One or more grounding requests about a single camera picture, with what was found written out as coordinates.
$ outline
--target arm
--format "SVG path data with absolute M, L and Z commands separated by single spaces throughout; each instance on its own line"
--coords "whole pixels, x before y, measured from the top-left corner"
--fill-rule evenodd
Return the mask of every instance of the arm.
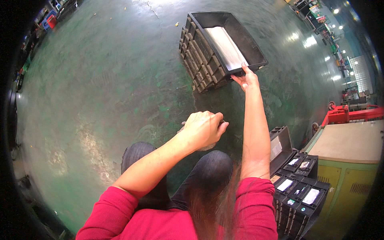
M 239 182 L 235 203 L 235 239 L 277 239 L 275 187 L 268 179 L 248 177 Z
M 229 123 L 218 128 L 222 113 L 192 113 L 184 130 L 166 144 L 144 156 L 130 166 L 112 185 L 140 199 L 149 193 L 159 181 L 185 156 L 217 142 Z
M 240 179 L 247 177 L 269 179 L 271 142 L 259 82 L 256 74 L 244 63 L 242 68 L 245 76 L 231 76 L 245 92 L 243 159 Z
M 236 239 L 277 239 L 275 188 L 269 176 L 271 143 L 259 83 L 244 63 L 246 75 L 232 78 L 245 92 L 244 142 L 235 202 Z
M 220 139 L 229 124 L 218 127 L 221 119 L 221 113 L 192 113 L 183 131 L 135 162 L 101 195 L 76 239 L 118 237 L 131 219 L 138 199 L 150 192 L 182 158 Z

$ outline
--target red pallet jack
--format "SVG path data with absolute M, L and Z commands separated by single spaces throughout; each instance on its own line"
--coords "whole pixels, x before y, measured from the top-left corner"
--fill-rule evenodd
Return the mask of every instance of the red pallet jack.
M 383 119 L 384 108 L 378 105 L 367 105 L 366 110 L 350 112 L 348 105 L 336 106 L 334 102 L 329 103 L 327 115 L 324 118 L 322 126 L 328 124 L 340 124 L 352 122 L 366 122 L 372 120 Z

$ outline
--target red bucket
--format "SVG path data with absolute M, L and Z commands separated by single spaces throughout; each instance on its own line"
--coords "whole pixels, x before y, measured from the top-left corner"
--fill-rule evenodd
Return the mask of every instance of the red bucket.
M 54 15 L 51 15 L 48 18 L 47 22 L 48 22 L 48 25 L 53 29 L 57 24 L 56 17 Z

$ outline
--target woman's left hand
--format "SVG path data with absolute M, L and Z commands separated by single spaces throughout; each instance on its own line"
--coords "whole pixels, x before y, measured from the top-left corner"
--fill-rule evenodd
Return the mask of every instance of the woman's left hand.
M 222 113 L 213 114 L 210 111 L 192 113 L 184 125 L 184 130 L 178 134 L 198 150 L 219 141 L 229 125 L 228 122 L 224 122 L 219 126 L 222 119 Z

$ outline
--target red sleeve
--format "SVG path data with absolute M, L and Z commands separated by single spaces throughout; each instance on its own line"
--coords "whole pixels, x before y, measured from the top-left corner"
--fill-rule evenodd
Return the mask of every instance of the red sleeve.
M 131 194 L 109 187 L 93 206 L 91 216 L 77 232 L 76 239 L 112 239 L 122 233 L 137 207 Z
M 276 240 L 275 187 L 270 180 L 248 177 L 239 183 L 235 204 L 235 239 Z

